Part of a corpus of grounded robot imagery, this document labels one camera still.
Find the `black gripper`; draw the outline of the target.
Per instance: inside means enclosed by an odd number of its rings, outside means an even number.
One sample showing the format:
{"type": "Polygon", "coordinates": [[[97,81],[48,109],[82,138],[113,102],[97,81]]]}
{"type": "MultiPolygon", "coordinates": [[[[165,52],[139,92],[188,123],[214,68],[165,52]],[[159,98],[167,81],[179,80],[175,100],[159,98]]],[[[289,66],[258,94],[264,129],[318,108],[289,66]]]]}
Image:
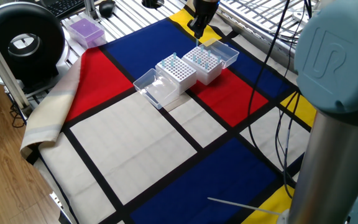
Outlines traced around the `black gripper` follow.
{"type": "Polygon", "coordinates": [[[204,30],[219,7],[220,0],[194,0],[195,14],[187,23],[189,29],[195,31],[195,37],[200,39],[204,30]]]}

